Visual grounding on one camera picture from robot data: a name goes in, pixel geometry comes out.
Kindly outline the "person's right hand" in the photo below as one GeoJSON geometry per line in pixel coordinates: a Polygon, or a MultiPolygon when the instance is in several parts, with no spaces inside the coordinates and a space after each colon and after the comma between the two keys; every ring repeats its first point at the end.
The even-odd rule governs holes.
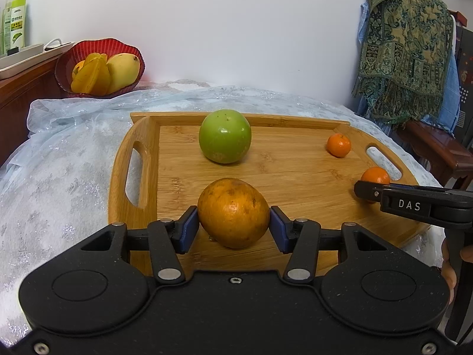
{"type": "MultiPolygon", "coordinates": [[[[450,263],[450,254],[447,247],[447,239],[444,239],[442,243],[442,254],[443,254],[443,265],[441,269],[441,274],[449,286],[450,303],[452,303],[455,297],[455,286],[457,284],[457,276],[456,276],[454,268],[452,268],[451,263],[450,263]]],[[[460,256],[464,261],[472,263],[473,246],[468,246],[468,247],[463,248],[460,251],[460,256]]]]}

